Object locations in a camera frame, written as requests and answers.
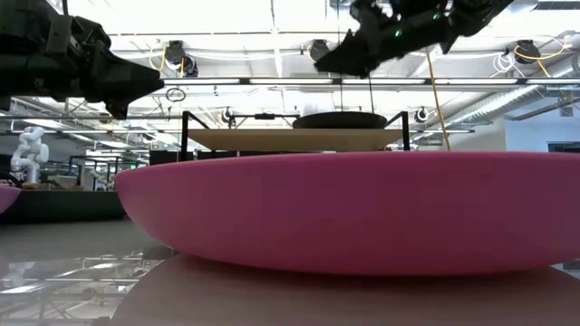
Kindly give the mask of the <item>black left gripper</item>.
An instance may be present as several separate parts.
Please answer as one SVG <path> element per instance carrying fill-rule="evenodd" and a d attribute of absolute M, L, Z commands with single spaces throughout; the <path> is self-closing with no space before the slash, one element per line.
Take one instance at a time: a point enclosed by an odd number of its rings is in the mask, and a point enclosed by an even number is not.
<path fill-rule="evenodd" d="M 105 103 L 125 119 L 129 103 L 164 87 L 160 72 L 110 51 L 102 26 L 59 14 L 45 0 L 17 0 L 17 94 Z"/>

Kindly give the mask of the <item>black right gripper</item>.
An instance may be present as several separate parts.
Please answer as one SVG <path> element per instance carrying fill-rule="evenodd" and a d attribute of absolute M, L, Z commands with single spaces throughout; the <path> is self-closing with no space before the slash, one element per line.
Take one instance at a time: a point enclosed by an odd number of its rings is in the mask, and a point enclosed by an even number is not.
<path fill-rule="evenodd" d="M 319 72 L 367 78 L 380 62 L 438 44 L 450 49 L 458 38 L 447 0 L 386 0 L 391 13 L 378 0 L 355 0 L 351 16 L 360 24 L 342 42 L 322 56 L 314 67 Z"/>

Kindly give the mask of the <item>large pink bowl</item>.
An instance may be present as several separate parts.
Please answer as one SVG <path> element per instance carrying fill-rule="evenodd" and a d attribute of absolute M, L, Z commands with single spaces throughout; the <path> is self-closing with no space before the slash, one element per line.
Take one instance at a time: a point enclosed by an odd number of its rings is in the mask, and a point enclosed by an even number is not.
<path fill-rule="evenodd" d="M 184 254 L 306 273 L 466 275 L 580 258 L 580 155 L 346 152 L 121 172 L 129 218 Z"/>

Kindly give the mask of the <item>pink plate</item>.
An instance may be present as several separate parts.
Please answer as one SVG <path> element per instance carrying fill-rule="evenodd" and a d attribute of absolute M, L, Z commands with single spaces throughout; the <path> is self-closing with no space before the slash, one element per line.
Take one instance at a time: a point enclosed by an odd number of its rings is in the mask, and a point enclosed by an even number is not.
<path fill-rule="evenodd" d="M 0 186 L 0 215 L 2 215 L 19 197 L 19 187 Z"/>

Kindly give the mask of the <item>long ceiling light strip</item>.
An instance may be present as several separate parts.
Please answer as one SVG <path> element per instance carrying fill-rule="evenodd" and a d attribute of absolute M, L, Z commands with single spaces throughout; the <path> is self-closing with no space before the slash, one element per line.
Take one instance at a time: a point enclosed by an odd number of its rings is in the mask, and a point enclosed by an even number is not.
<path fill-rule="evenodd" d="M 166 86 L 201 85 L 462 85 L 462 86 L 511 86 L 511 85 L 580 85 L 580 78 L 172 78 L 163 79 Z"/>

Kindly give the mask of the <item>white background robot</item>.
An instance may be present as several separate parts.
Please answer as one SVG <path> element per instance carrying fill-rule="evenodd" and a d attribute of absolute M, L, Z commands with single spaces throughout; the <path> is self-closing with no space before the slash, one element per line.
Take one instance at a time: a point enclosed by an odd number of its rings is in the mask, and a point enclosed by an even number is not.
<path fill-rule="evenodd" d="M 36 184 L 40 180 L 40 166 L 49 160 L 49 147 L 42 142 L 45 129 L 26 127 L 19 135 L 19 144 L 11 157 L 11 171 L 25 173 L 26 182 Z"/>

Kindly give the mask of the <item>black background table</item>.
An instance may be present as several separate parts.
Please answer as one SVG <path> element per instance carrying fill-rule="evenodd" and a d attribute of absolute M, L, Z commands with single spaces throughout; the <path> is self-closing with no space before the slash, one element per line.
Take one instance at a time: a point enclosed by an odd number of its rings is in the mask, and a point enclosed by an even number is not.
<path fill-rule="evenodd" d="M 31 225 L 122 220 L 116 192 L 23 190 L 0 214 L 0 225 Z"/>

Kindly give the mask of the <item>wooden shelf black metal frame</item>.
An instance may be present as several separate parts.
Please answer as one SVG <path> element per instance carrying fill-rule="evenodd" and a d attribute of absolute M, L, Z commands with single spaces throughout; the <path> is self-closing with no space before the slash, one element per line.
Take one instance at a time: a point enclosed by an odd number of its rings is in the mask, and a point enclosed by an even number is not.
<path fill-rule="evenodd" d="M 192 139 L 216 151 L 373 151 L 382 150 L 398 140 L 409 151 L 409 113 L 401 111 L 387 121 L 399 120 L 398 129 L 191 129 L 189 122 L 199 118 L 189 111 L 182 113 L 179 161 L 187 161 L 188 142 Z"/>

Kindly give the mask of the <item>silver ventilation duct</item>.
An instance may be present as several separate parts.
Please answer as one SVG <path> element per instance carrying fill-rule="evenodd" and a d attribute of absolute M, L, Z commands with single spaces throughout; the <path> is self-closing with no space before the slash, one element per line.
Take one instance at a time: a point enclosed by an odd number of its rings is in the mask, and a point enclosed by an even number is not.
<path fill-rule="evenodd" d="M 445 125 L 452 127 L 464 123 L 494 120 L 522 105 L 538 101 L 548 94 L 549 87 L 580 85 L 580 53 L 558 62 L 555 68 L 548 72 L 551 74 L 551 78 L 530 77 L 520 88 L 492 94 L 484 100 L 468 106 L 446 120 Z"/>

